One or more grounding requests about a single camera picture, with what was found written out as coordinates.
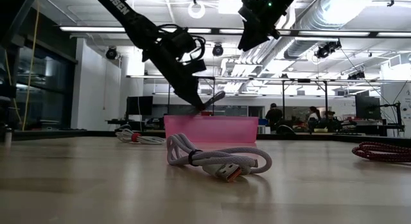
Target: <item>ceiling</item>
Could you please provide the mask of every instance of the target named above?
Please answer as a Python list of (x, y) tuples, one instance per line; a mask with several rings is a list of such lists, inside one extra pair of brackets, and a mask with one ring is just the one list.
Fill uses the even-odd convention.
[[(238, 14), (221, 14), (218, 12), (220, 0), (198, 0), (205, 4), (205, 15), (201, 19), (194, 19), (188, 14), (188, 6), (192, 0), (128, 0), (135, 11), (147, 16), (156, 24), (175, 23), (182, 27), (191, 28), (242, 28), (243, 23)], [(295, 14), (297, 22), (300, 17), (306, 16), (304, 9), (314, 0), (300, 0), (295, 2)], [(40, 0), (41, 13), (49, 17), (62, 26), (120, 26), (119, 22), (97, 0)], [(336, 13), (336, 17), (341, 16), (346, 11)], [(342, 30), (410, 30), (411, 17), (404, 16), (411, 14), (411, 0), (396, 1), (394, 6), (387, 7), (387, 1), (373, 1), (366, 6), (353, 19), (341, 27)], [(207, 40), (206, 54), (204, 60), (210, 74), (220, 74), (222, 70), (222, 60), (224, 58), (239, 59), (240, 50), (236, 48), (240, 41), (239, 35), (204, 35)], [(313, 51), (305, 52), (296, 62), (290, 62), (287, 67), (269, 66), (271, 59), (266, 57), (263, 65), (263, 73), (273, 73), (270, 77), (278, 77), (278, 74), (285, 71), (288, 76), (296, 78), (320, 77), (337, 78), (346, 71), (353, 68), (353, 65), (363, 65), (367, 78), (378, 78), (380, 76), (380, 64), (390, 57), (398, 55), (399, 52), (411, 52), (411, 39), (340, 39), (342, 51), (337, 51), (329, 58), (316, 64), (313, 60)], [(94, 34), (93, 40), (89, 39), (91, 45), (106, 49), (108, 45), (121, 46), (123, 54), (132, 50), (132, 43), (123, 34)], [(212, 49), (214, 43), (222, 43), (224, 55), (214, 57)], [(150, 62), (146, 63), (146, 70), (149, 74), (159, 74), (159, 71)]]

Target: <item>usb connector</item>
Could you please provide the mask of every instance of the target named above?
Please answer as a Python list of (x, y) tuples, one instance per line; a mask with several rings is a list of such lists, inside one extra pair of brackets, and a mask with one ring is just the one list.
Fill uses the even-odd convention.
[(210, 175), (226, 182), (233, 182), (241, 174), (239, 165), (236, 164), (211, 164), (203, 166), (203, 170)]

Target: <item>red braided cable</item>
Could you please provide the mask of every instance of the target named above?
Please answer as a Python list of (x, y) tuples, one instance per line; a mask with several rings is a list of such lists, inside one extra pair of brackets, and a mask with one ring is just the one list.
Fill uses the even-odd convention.
[(376, 142), (363, 142), (353, 148), (359, 157), (381, 162), (411, 162), (411, 148), (393, 146)]

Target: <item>pink container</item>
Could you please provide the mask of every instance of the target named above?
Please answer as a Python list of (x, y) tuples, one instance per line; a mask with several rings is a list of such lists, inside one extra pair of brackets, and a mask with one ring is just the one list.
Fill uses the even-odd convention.
[(165, 116), (166, 137), (185, 134), (192, 142), (254, 143), (258, 117)]

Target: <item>wooden table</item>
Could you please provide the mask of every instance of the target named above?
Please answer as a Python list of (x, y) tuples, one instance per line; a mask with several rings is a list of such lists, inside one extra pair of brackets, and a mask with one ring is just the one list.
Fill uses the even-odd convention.
[(0, 151), (0, 220), (410, 223), (409, 166), (362, 160), (351, 153), (355, 144), (342, 142), (256, 146), (272, 156), (271, 170), (227, 184), (201, 168), (169, 166), (164, 146), (108, 137), (15, 142), (11, 151)]

